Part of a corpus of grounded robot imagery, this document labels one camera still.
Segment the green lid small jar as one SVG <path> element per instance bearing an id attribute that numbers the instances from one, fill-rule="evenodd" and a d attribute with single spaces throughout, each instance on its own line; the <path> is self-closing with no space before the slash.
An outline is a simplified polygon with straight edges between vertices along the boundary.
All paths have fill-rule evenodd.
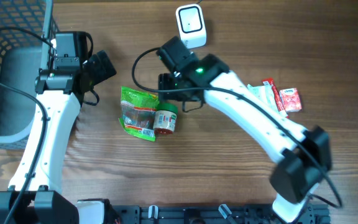
<path id="1" fill-rule="evenodd" d="M 178 108 L 171 103 L 159 103 L 155 112 L 153 129 L 155 134 L 173 134 L 177 122 Z"/>

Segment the green snack bag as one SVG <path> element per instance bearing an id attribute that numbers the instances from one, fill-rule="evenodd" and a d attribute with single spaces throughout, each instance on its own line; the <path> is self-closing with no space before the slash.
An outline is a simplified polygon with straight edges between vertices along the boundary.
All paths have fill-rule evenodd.
<path id="1" fill-rule="evenodd" d="M 137 138 L 155 141 L 153 125 L 158 104 L 157 95 L 122 86 L 119 122 L 124 131 Z"/>

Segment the teal wet wipes pack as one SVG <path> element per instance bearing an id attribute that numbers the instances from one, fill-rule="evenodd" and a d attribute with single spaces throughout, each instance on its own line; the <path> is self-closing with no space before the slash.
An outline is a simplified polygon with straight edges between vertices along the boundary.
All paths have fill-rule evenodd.
<path id="1" fill-rule="evenodd" d="M 255 97 L 257 97 L 261 102 L 267 105 L 271 110 L 280 114 L 283 117 L 288 116 L 285 110 L 281 110 L 278 108 L 271 85 L 267 84 L 262 86 L 252 86 L 248 84 L 247 88 Z"/>

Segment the red stick sachet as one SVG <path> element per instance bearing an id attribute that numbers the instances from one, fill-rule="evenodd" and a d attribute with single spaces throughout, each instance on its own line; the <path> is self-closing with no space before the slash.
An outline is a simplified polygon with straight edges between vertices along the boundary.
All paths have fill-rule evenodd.
<path id="1" fill-rule="evenodd" d="M 273 78 L 266 78 L 262 80 L 262 83 L 264 85 L 270 85 L 272 87 L 272 91 L 273 91 L 273 95 L 275 98 L 275 103 L 277 105 L 278 108 L 278 112 L 283 116 L 283 117 L 288 117 L 287 112 L 285 111 L 284 105 L 281 101 L 281 98 L 279 96 L 279 92 L 277 90 L 277 87 L 275 86 L 274 80 Z"/>

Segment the orange tissue pack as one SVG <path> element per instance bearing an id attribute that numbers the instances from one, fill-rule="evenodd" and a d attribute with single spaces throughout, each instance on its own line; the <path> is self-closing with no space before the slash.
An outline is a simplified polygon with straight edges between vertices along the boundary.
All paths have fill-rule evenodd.
<path id="1" fill-rule="evenodd" d="M 286 112 L 298 112 L 302 109 L 297 88 L 288 88 L 279 91 Z"/>

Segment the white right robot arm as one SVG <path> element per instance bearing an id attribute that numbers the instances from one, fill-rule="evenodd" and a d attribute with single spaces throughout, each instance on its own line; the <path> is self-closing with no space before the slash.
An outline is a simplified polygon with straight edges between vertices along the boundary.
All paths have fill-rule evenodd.
<path id="1" fill-rule="evenodd" d="M 309 197 L 332 168 L 329 136 L 274 112 L 257 99 L 227 64 L 213 54 L 199 59 L 178 37 L 157 49 L 170 72 L 159 90 L 177 101 L 200 100 L 231 118 L 277 165 L 270 183 L 272 210 L 286 223 L 298 219 Z"/>

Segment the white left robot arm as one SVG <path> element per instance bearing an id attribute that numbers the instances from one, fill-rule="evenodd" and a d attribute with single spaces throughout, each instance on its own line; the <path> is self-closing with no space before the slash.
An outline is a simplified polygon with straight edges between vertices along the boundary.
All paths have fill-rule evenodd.
<path id="1" fill-rule="evenodd" d="M 0 223 L 117 223 L 108 199 L 71 203 L 61 195 L 62 168 L 71 129 L 84 95 L 116 74 L 105 52 L 93 54 L 82 31 L 58 32 L 51 42 L 53 65 L 36 79 L 35 116 L 21 164 L 0 191 Z"/>

